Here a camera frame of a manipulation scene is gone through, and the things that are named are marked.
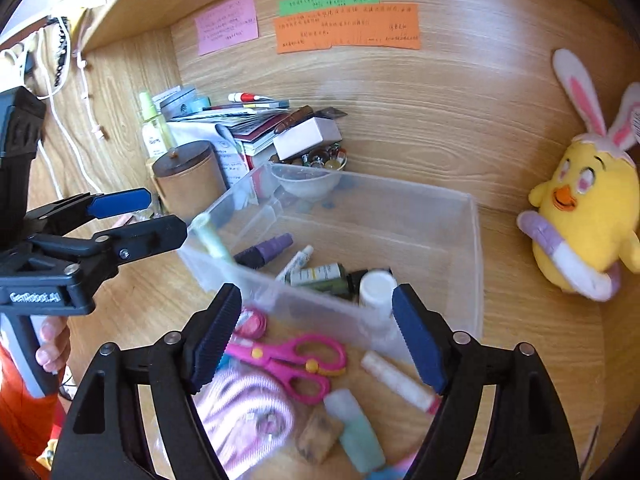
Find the left hand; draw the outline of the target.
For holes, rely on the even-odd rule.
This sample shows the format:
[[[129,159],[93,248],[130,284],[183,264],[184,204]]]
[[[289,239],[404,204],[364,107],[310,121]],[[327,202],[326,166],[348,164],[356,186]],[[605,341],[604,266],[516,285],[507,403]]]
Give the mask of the left hand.
[[[70,357],[70,328],[65,316],[47,316],[40,327],[42,343],[35,357],[48,373],[64,370]]]

